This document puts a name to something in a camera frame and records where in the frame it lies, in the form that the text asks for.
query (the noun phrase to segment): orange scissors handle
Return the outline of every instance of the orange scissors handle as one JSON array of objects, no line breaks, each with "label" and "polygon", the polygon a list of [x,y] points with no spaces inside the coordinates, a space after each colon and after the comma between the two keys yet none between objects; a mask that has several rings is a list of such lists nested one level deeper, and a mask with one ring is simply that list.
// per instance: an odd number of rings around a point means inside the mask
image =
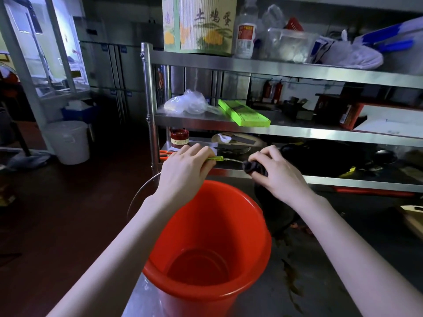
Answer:
[{"label": "orange scissors handle", "polygon": [[167,160],[169,155],[171,155],[174,152],[175,151],[159,150],[160,160],[162,160],[162,161]]}]

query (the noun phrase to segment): white bucket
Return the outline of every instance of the white bucket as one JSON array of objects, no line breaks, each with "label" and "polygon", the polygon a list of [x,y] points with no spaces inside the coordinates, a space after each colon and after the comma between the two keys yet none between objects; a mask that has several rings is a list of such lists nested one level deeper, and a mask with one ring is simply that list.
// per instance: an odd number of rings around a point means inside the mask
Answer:
[{"label": "white bucket", "polygon": [[62,164],[80,164],[90,158],[87,128],[82,121],[59,121],[44,128],[44,134]]}]

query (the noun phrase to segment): bottle label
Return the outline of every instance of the bottle label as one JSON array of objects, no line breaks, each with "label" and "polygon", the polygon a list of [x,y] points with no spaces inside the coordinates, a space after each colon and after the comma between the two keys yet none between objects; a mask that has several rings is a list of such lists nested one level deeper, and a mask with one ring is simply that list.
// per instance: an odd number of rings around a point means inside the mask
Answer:
[{"label": "bottle label", "polygon": [[236,37],[235,53],[238,57],[251,58],[256,38],[255,24],[240,24],[238,26],[238,35]]},{"label": "bottle label", "polygon": [[172,144],[176,144],[177,146],[183,146],[184,144],[188,144],[189,143],[189,138],[185,139],[185,140],[175,140],[171,138],[171,143]]}]

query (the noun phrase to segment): left hand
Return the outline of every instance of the left hand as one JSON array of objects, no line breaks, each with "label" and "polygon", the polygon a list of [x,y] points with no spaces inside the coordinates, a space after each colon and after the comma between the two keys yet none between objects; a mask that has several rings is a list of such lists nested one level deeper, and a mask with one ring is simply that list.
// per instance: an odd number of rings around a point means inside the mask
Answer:
[{"label": "left hand", "polygon": [[216,165],[212,149],[194,144],[185,145],[172,153],[163,163],[159,186],[154,196],[177,211],[191,201],[200,189],[209,171]]}]

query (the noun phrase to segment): red jar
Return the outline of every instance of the red jar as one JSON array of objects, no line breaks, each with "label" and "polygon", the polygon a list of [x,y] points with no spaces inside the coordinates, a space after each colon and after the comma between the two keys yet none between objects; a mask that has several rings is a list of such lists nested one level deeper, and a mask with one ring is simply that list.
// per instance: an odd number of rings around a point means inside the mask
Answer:
[{"label": "red jar", "polygon": [[174,148],[182,148],[189,142],[189,131],[185,129],[171,130],[171,143]]}]

